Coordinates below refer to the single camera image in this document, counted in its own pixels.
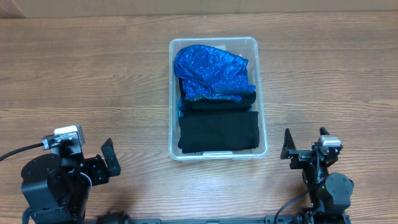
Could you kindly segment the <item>clear plastic storage bin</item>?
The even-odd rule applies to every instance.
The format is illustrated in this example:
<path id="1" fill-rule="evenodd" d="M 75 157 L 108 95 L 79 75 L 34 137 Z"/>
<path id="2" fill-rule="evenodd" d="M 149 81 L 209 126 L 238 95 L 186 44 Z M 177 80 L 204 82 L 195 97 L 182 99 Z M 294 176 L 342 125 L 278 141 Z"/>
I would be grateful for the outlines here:
<path id="1" fill-rule="evenodd" d="M 174 60 L 176 54 L 190 45 L 208 45 L 228 51 L 248 60 L 248 80 L 256 86 L 256 101 L 252 110 L 257 111 L 259 128 L 259 146 L 243 151 L 209 151 L 184 154 L 178 147 L 180 126 L 178 119 L 180 112 L 180 88 L 178 78 L 174 74 Z M 169 44 L 169 155 L 176 161 L 199 161 L 208 159 L 260 159 L 268 154 L 268 139 L 266 116 L 262 95 L 262 80 L 257 41 L 253 37 L 207 37 L 207 38 L 178 38 Z"/>

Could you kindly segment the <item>blue sparkly fabric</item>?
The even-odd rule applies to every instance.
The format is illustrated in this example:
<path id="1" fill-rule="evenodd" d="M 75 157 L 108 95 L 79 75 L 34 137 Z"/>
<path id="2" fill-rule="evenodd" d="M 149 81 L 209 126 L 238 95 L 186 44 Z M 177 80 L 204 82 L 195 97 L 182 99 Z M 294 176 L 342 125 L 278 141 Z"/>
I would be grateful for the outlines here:
<path id="1" fill-rule="evenodd" d="M 208 45 L 181 49 L 174 60 L 174 74 L 182 82 L 185 99 L 241 101 L 255 92 L 250 84 L 248 60 Z"/>

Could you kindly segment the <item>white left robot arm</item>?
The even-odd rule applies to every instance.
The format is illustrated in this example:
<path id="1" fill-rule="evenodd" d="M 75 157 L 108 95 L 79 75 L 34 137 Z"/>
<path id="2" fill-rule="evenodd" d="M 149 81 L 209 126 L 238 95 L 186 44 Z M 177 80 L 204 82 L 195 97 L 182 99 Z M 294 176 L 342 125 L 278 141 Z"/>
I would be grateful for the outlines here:
<path id="1" fill-rule="evenodd" d="M 121 173 L 112 139 L 101 146 L 102 155 L 86 159 L 77 137 L 48 136 L 42 143 L 52 152 L 21 170 L 21 190 L 29 204 L 22 223 L 83 223 L 91 188 Z"/>

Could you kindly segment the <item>wide black garment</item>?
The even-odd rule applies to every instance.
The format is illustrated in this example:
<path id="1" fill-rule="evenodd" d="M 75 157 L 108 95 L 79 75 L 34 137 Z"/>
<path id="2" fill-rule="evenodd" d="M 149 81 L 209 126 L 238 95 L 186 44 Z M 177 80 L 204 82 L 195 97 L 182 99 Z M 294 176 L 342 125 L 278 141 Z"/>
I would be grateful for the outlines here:
<path id="1" fill-rule="evenodd" d="M 188 114 L 179 118 L 178 147 L 184 154 L 242 151 L 259 146 L 257 111 Z"/>

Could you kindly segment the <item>narrow black garment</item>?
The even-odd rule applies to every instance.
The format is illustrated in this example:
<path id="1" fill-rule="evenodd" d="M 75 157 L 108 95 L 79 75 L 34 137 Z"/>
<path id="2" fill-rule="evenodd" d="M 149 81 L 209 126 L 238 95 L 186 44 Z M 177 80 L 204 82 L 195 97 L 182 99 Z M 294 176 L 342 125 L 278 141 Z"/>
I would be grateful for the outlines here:
<path id="1" fill-rule="evenodd" d="M 256 92 L 253 92 L 249 95 L 243 95 L 240 101 L 209 99 L 189 101 L 185 99 L 185 94 L 182 94 L 179 109 L 181 111 L 249 110 L 256 98 Z"/>

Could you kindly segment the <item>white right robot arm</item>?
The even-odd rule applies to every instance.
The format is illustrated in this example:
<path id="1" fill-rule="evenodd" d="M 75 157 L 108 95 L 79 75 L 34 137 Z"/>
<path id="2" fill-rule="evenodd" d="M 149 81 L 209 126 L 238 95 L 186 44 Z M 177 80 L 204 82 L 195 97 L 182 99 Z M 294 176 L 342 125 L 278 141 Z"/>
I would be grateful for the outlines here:
<path id="1" fill-rule="evenodd" d="M 291 169 L 301 169 L 307 190 L 283 205 L 274 216 L 274 223 L 350 223 L 345 210 L 351 205 L 354 182 L 341 173 L 329 173 L 338 161 L 343 145 L 337 136 L 320 128 L 318 141 L 308 150 L 298 150 L 289 129 L 285 130 L 281 159 L 290 159 Z M 281 218 L 280 213 L 304 196 L 310 197 L 311 207 L 295 215 Z"/>

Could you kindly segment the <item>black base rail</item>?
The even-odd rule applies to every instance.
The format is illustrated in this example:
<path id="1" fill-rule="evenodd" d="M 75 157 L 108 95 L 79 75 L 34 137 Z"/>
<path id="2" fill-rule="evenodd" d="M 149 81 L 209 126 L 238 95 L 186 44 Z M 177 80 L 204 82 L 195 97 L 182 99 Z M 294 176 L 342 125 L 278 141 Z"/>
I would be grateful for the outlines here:
<path id="1" fill-rule="evenodd" d="M 277 221 L 273 215 L 264 218 L 221 218 L 221 219 L 184 219 L 161 220 L 159 218 L 133 219 L 126 212 L 108 212 L 95 220 L 86 220 L 86 224 L 294 224 L 299 223 L 295 215 L 279 215 Z"/>

